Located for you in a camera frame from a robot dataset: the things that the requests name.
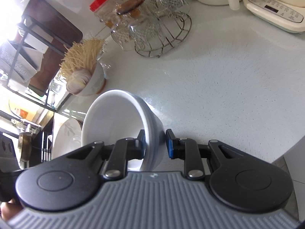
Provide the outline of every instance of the gray ribbed plate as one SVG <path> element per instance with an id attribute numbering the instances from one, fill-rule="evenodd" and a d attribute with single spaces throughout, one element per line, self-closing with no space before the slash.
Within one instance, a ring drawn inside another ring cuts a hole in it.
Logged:
<path id="1" fill-rule="evenodd" d="M 297 227 L 284 210 L 265 214 L 234 211 L 218 202 L 204 183 L 188 181 L 180 172 L 129 172 L 123 180 L 105 183 L 82 207 L 62 213 L 24 209 L 9 224 L 15 229 Z"/>

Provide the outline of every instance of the red lid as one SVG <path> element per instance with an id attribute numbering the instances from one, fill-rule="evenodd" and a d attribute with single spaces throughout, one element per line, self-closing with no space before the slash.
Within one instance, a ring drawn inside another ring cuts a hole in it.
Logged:
<path id="1" fill-rule="evenodd" d="M 94 12 L 106 1 L 107 0 L 94 0 L 94 2 L 90 4 L 90 10 Z"/>

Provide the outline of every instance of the control panel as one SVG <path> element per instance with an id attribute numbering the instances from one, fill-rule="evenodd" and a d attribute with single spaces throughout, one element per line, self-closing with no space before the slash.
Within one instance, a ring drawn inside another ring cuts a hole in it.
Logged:
<path id="1" fill-rule="evenodd" d="M 275 0 L 248 0 L 248 1 L 267 11 L 270 11 L 271 13 L 274 13 L 284 19 L 287 19 L 295 23 L 301 23 L 304 19 L 304 17 L 297 11 Z"/>

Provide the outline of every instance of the sunlight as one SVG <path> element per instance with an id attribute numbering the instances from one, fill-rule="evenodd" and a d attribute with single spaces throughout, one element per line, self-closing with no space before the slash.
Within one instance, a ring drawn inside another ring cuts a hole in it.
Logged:
<path id="1" fill-rule="evenodd" d="M 0 0 L 0 45 L 6 40 L 13 40 L 17 33 L 16 24 L 21 21 L 22 10 L 14 0 Z"/>

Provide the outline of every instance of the black round cap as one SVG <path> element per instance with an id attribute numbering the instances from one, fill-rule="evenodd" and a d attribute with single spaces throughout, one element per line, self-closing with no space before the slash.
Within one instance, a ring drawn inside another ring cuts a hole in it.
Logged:
<path id="1" fill-rule="evenodd" d="M 78 159 L 56 158 L 24 171 L 16 181 L 21 202 L 35 210 L 63 211 L 91 199 L 100 187 L 100 176 Z"/>
<path id="2" fill-rule="evenodd" d="M 292 180 L 282 169 L 220 141 L 210 141 L 214 172 L 212 194 L 223 204 L 245 213 L 266 213 L 286 204 Z"/>

